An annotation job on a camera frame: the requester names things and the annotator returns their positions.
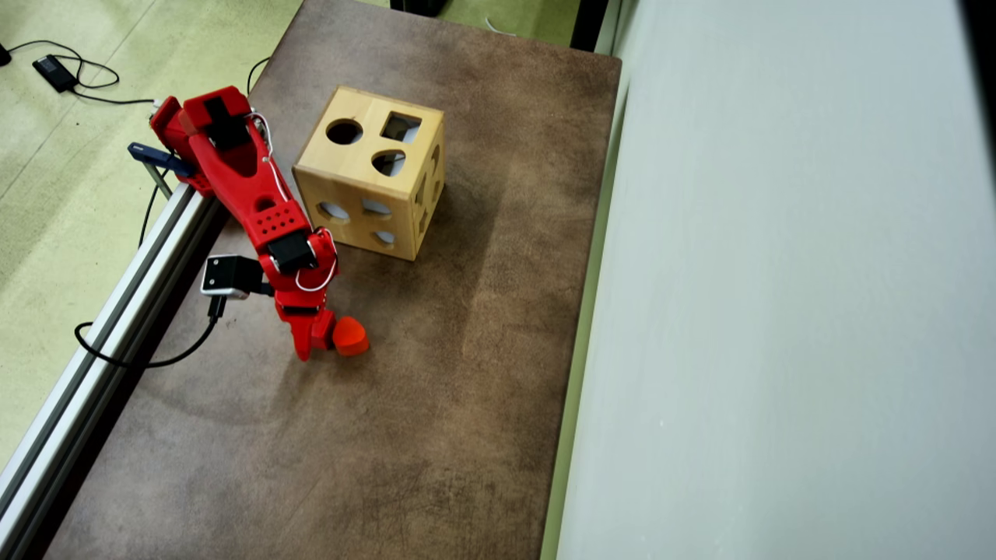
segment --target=white cable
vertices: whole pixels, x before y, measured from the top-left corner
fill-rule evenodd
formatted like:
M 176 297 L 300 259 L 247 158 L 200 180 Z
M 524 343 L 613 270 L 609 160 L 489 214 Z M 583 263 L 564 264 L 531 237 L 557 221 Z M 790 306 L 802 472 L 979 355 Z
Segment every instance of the white cable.
M 484 23 L 488 24 L 488 29 L 494 31 L 495 33 L 501 33 L 502 35 L 508 35 L 509 37 L 518 37 L 518 35 L 514 33 L 509 33 L 507 31 L 498 31 L 497 29 L 495 29 L 495 26 L 491 25 L 491 20 L 489 20 L 488 18 L 484 18 Z
M 266 131 L 266 162 L 270 164 L 270 170 L 273 171 L 273 180 L 277 183 L 277 190 L 280 191 L 280 195 L 284 197 L 284 202 L 289 202 L 291 200 L 287 192 L 284 192 L 284 186 L 280 184 L 280 176 L 277 174 L 277 166 L 273 164 L 273 135 L 270 133 L 270 124 L 266 122 L 266 117 L 263 117 L 259 113 L 250 113 L 249 117 L 258 117 L 260 121 L 263 122 L 263 130 Z
M 324 230 L 325 233 L 329 236 L 329 241 L 332 242 L 332 250 L 333 252 L 336 252 L 336 241 L 332 238 L 332 232 L 325 227 L 321 229 Z M 322 285 L 317 288 L 305 288 L 304 286 L 301 285 L 301 270 L 298 270 L 298 273 L 294 275 L 294 283 L 298 285 L 298 288 L 306 292 L 318 292 L 320 290 L 324 290 L 325 287 L 329 285 L 329 282 L 332 282 L 332 276 L 336 273 L 337 264 L 339 264 L 338 257 L 336 258 L 336 260 L 332 261 L 332 266 L 329 267 L 329 277 L 326 278 L 325 282 L 322 282 Z
M 259 117 L 259 120 L 263 122 L 263 129 L 266 130 L 266 148 L 269 149 L 267 153 L 268 156 L 273 155 L 273 135 L 270 134 L 270 124 L 266 122 L 266 117 L 263 117 L 259 113 L 250 113 L 249 117 Z
M 329 282 L 332 282 L 332 275 L 336 273 L 336 265 L 338 263 L 339 259 L 332 261 L 332 266 L 329 267 L 329 276 L 325 279 L 325 282 L 322 282 L 322 285 L 317 288 L 305 288 L 304 286 L 301 285 L 301 270 L 298 270 L 298 273 L 294 276 L 294 283 L 298 285 L 298 288 L 301 288 L 306 292 L 317 292 L 319 290 L 324 290 L 325 287 L 329 285 Z

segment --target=floor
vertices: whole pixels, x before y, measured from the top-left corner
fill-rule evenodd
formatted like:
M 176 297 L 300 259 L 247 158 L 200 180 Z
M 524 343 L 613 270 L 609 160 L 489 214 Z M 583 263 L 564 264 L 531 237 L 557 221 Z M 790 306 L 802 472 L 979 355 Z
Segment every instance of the floor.
M 386 6 L 387 0 L 367 0 Z M 244 84 L 301 0 L 0 0 L 0 42 L 69 45 L 122 82 L 112 99 L 191 97 Z M 450 0 L 441 19 L 550 43 L 570 41 L 578 0 Z M 56 94 L 33 45 L 0 68 L 0 465 L 6 464 L 138 242 L 152 182 L 125 148 L 156 144 L 149 106 Z M 87 68 L 84 82 L 107 73 Z M 152 212 L 155 220 L 163 200 Z

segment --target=square hole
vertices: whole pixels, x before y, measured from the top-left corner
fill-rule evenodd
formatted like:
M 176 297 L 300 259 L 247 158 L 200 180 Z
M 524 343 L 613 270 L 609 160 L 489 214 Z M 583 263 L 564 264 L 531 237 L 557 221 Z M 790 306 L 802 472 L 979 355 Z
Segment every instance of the square hole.
M 418 134 L 418 128 L 421 125 L 422 119 L 418 117 L 409 117 L 408 115 L 391 112 L 387 117 L 387 124 L 383 126 L 383 131 L 380 135 L 386 139 L 412 143 L 415 141 L 415 135 Z

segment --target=red robotic arm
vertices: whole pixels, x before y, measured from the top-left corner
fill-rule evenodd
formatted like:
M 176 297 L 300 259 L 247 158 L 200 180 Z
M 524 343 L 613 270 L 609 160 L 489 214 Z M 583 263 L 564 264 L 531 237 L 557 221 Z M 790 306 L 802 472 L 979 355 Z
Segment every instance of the red robotic arm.
M 195 168 L 178 179 L 217 196 L 245 228 L 273 288 L 277 314 L 289 323 L 294 348 L 307 361 L 313 348 L 345 356 L 368 347 L 363 327 L 326 308 L 326 287 L 339 274 L 332 234 L 312 230 L 256 127 L 249 101 L 235 87 L 187 100 L 168 98 L 151 119 L 163 145 Z

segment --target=power adapter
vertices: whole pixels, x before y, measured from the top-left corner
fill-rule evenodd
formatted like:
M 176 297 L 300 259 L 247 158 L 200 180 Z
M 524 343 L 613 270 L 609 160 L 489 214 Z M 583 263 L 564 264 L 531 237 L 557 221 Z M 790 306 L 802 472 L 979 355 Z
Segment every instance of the power adapter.
M 59 59 L 52 55 L 44 56 L 31 63 L 35 70 L 60 94 L 79 83 L 73 74 L 66 70 Z

